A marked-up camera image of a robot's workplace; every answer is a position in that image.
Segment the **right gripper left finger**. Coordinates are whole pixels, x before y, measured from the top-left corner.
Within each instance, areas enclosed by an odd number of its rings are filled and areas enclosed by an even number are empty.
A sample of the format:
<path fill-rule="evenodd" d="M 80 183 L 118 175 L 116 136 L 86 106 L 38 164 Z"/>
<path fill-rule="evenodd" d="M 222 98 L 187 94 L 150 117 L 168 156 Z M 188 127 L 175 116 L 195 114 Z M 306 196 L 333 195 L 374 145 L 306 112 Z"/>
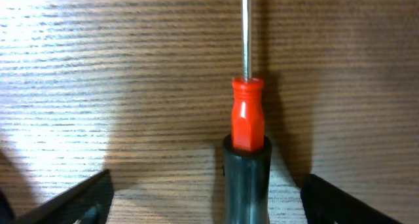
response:
<path fill-rule="evenodd" d="M 1 195 L 2 224 L 106 224 L 114 196 L 110 171 L 103 170 L 22 217 Z"/>

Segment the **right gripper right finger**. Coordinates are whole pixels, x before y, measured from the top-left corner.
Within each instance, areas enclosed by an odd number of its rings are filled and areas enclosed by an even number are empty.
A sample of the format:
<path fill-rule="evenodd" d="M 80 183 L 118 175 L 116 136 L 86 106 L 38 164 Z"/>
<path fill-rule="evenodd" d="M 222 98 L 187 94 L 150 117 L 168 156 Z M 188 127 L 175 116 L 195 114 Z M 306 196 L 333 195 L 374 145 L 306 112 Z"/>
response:
<path fill-rule="evenodd" d="M 301 200 L 308 224 L 401 224 L 314 174 L 304 177 Z"/>

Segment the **red black screwdriver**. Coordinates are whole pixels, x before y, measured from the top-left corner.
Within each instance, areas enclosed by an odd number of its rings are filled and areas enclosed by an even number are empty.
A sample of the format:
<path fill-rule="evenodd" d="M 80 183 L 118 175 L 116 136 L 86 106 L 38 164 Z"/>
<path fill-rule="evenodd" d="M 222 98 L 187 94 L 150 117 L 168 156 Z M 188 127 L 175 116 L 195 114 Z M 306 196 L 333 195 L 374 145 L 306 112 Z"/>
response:
<path fill-rule="evenodd" d="M 223 139 L 226 224 L 269 222 L 272 145 L 264 134 L 264 81 L 253 76 L 251 8 L 241 0 L 242 76 L 232 80 L 231 132 Z"/>

